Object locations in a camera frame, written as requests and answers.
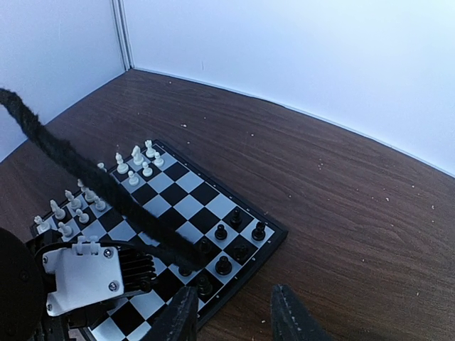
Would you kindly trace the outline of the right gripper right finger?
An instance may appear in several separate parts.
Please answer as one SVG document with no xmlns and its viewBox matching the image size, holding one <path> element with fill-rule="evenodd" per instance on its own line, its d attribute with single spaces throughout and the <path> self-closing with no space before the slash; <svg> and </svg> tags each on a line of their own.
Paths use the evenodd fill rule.
<svg viewBox="0 0 455 341">
<path fill-rule="evenodd" d="M 332 340 L 288 285 L 272 289 L 271 326 L 273 340 Z"/>
</svg>

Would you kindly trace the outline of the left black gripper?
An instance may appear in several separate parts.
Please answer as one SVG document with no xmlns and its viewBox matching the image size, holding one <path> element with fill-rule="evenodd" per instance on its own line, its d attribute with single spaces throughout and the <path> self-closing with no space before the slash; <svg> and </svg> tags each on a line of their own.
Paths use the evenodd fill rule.
<svg viewBox="0 0 455 341">
<path fill-rule="evenodd" d="M 72 340 L 69 330 L 94 327 L 107 312 L 107 304 L 98 303 L 53 318 L 45 312 L 46 297 L 32 253 L 1 229 L 2 340 Z"/>
</svg>

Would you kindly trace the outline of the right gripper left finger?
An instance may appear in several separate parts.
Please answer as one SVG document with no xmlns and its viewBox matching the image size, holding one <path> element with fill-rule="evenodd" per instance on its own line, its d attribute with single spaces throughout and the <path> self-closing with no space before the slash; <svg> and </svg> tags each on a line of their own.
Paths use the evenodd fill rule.
<svg viewBox="0 0 455 341">
<path fill-rule="evenodd" d="M 145 334 L 145 340 L 197 340 L 197 312 L 197 289 L 184 286 Z"/>
</svg>

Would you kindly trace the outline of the black pawn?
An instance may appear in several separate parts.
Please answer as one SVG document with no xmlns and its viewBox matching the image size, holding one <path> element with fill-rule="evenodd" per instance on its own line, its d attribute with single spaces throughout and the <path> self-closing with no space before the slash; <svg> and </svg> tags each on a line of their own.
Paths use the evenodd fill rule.
<svg viewBox="0 0 455 341">
<path fill-rule="evenodd" d="M 215 231 L 215 238 L 219 241 L 225 240 L 228 236 L 228 231 L 225 228 L 225 225 L 219 224 Z"/>
<path fill-rule="evenodd" d="M 187 277 L 187 276 L 190 276 L 192 274 L 192 271 L 189 270 L 189 269 L 185 269 L 183 267 L 179 267 L 178 268 L 178 272 L 181 276 L 184 276 L 184 277 Z"/>
</svg>

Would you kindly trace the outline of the black bishop chess piece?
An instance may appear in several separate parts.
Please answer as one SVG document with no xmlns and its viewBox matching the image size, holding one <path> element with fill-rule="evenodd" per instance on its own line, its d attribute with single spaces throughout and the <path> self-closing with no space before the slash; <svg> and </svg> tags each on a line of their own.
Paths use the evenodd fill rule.
<svg viewBox="0 0 455 341">
<path fill-rule="evenodd" d="M 221 276 L 227 276 L 232 271 L 232 263 L 227 256 L 221 256 L 215 264 L 215 271 Z"/>
</svg>

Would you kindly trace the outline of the black and white chessboard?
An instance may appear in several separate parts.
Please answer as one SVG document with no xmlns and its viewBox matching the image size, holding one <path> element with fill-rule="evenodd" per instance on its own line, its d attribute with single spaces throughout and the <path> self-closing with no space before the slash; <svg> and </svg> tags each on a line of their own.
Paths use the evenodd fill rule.
<svg viewBox="0 0 455 341">
<path fill-rule="evenodd" d="M 144 162 L 153 169 L 150 177 L 143 176 L 143 168 L 135 165 L 132 158 L 126 160 L 129 169 L 139 178 L 137 186 L 131 186 L 128 175 L 119 174 L 116 168 L 110 168 L 109 174 L 165 225 L 197 247 L 203 237 L 209 239 L 212 249 L 205 254 L 205 268 L 187 277 L 179 274 L 177 266 L 155 259 L 156 283 L 151 292 L 119 299 L 114 308 L 101 317 L 100 323 L 88 328 L 88 335 L 95 340 L 141 339 L 177 291 L 188 284 L 197 286 L 200 275 L 206 275 L 213 286 L 210 296 L 198 294 L 198 322 L 206 323 L 249 281 L 287 236 L 283 226 L 267 220 L 169 147 L 155 141 L 153 148 L 161 154 L 164 164 L 156 167 L 152 159 L 145 158 Z M 239 209 L 242 217 L 238 227 L 230 225 L 234 209 Z M 256 242 L 251 232 L 259 221 L 265 223 L 266 237 Z M 222 241 L 215 238 L 219 224 L 225 225 L 227 230 L 227 238 Z M 249 250 L 242 264 L 233 254 L 239 244 L 246 245 Z M 227 276 L 215 271 L 221 256 L 227 256 L 232 263 L 232 271 Z"/>
</svg>

